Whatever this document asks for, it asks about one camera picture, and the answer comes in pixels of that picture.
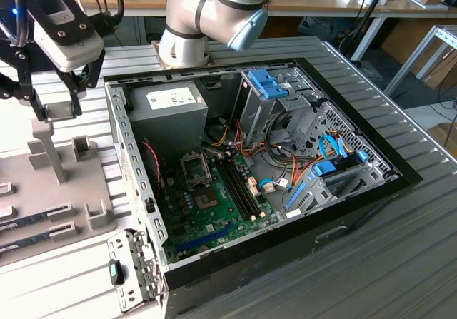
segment ram slot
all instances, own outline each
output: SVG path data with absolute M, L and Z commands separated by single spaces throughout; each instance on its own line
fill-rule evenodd
M 247 221 L 251 216 L 257 216 L 260 210 L 246 189 L 234 165 L 230 162 L 220 162 L 216 164 L 216 167 L 243 220 Z

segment wooden table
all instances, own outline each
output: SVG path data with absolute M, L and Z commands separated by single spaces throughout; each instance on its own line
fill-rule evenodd
M 82 0 L 84 6 L 96 9 L 94 0 Z M 116 8 L 116 0 L 108 0 L 109 8 Z M 165 16 L 166 0 L 124 0 L 126 16 Z M 360 5 L 346 4 L 341 0 L 269 0 L 269 16 L 319 16 L 319 17 L 356 17 Z M 375 35 L 387 18 L 457 18 L 457 9 L 425 10 L 409 0 L 388 0 L 385 5 L 377 6 L 371 15 L 374 20 L 366 31 L 363 40 L 352 56 L 360 60 L 370 46 Z

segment metal chassis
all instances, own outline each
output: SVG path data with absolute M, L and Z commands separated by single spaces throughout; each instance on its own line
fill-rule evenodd
M 128 195 L 133 203 L 132 212 L 139 219 L 140 226 L 146 226 L 154 248 L 159 250 L 161 242 L 166 240 L 166 230 L 161 226 L 160 214 L 156 210 L 154 195 L 148 187 L 146 173 L 141 159 L 138 159 L 133 132 L 127 118 L 125 106 L 128 106 L 128 89 L 132 86 L 148 86 L 155 83 L 192 79 L 204 75 L 237 73 L 248 66 L 282 66 L 295 63 L 304 70 L 312 81 L 325 94 L 327 99 L 349 118 L 354 127 L 366 137 L 366 140 L 377 148 L 379 154 L 388 161 L 397 172 L 398 178 L 346 199 L 339 206 L 326 208 L 312 216 L 296 216 L 275 230 L 265 232 L 239 244 L 209 254 L 205 258 L 189 261 L 179 268 L 170 269 L 161 266 L 168 292 L 164 294 L 163 306 L 166 317 L 173 317 L 195 308 L 224 293 L 251 282 L 261 275 L 281 265 L 301 258 L 324 247 L 327 243 L 351 231 L 360 228 L 364 223 L 381 211 L 392 198 L 407 191 L 419 183 L 422 178 L 392 148 L 384 138 L 366 121 L 350 103 L 305 59 L 286 59 L 262 62 L 251 62 L 243 65 L 217 66 L 208 69 L 185 69 L 173 71 L 154 71 L 141 74 L 109 76 L 105 78 L 109 100 L 111 130 L 114 143 L 130 149 L 127 166 L 123 176 L 130 174 L 131 192 Z

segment workbench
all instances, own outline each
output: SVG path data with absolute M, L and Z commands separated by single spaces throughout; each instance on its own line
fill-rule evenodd
M 82 0 L 88 9 L 95 9 L 95 0 Z M 166 0 L 124 0 L 126 16 L 165 16 Z M 116 0 L 108 0 L 110 9 L 116 8 Z M 268 0 L 268 15 L 278 17 L 356 17 L 359 4 L 346 4 L 342 0 Z M 367 10 L 362 9 L 361 16 Z M 378 5 L 371 17 L 373 21 L 363 40 L 354 51 L 352 60 L 359 61 L 387 18 L 457 18 L 457 8 L 446 10 L 422 9 L 409 0 L 388 0 Z
M 262 39 L 243 53 L 211 43 L 210 51 L 217 64 L 307 58 L 423 182 L 360 230 L 182 318 L 452 318 L 451 313 L 457 313 L 457 161 L 316 37 Z M 102 74 L 157 69 L 151 47 L 133 46 L 107 49 Z M 15 74 L 5 65 L 0 72 Z M 44 103 L 68 97 L 56 74 L 40 74 L 33 81 Z M 114 152 L 101 79 L 96 89 L 88 90 L 81 107 L 83 116 L 56 123 L 54 142 L 67 144 L 81 134 L 97 142 L 117 228 L 0 268 L 2 317 L 121 317 L 105 241 L 118 230 L 135 227 L 135 219 Z M 0 142 L 0 157 L 27 151 L 27 132 L 14 124 L 33 117 L 30 108 L 13 99 L 0 102 L 2 126 L 11 128 L 11 135 L 6 131 Z M 161 314 L 149 303 L 126 318 L 158 319 Z

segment green circuit board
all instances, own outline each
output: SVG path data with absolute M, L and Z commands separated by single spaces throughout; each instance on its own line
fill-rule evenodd
M 242 156 L 235 156 L 231 163 L 250 176 Z M 216 168 L 216 162 L 209 159 L 208 165 L 213 179 L 209 186 L 211 190 L 200 190 L 204 193 L 200 196 L 196 195 L 195 190 L 187 188 L 181 166 L 167 170 L 166 186 L 159 199 L 159 208 L 169 235 L 164 243 L 169 263 L 204 252 L 278 221 L 271 204 L 263 196 L 253 197 L 262 215 L 244 220 Z M 204 203 L 208 203 L 212 195 L 215 195 L 213 203 L 217 204 L 201 209 L 201 201 L 198 203 L 197 198 L 201 197 Z

